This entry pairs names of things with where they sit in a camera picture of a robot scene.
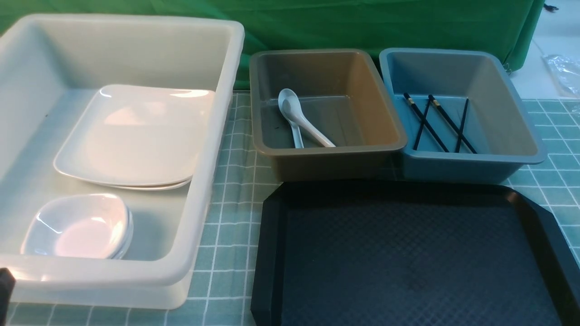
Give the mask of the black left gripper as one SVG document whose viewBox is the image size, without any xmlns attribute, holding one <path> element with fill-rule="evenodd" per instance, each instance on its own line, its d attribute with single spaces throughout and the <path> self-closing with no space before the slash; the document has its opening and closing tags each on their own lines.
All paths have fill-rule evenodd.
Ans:
<svg viewBox="0 0 580 326">
<path fill-rule="evenodd" d="M 6 320 L 8 306 L 16 285 L 16 279 L 8 268 L 0 269 L 0 319 Z"/>
</svg>

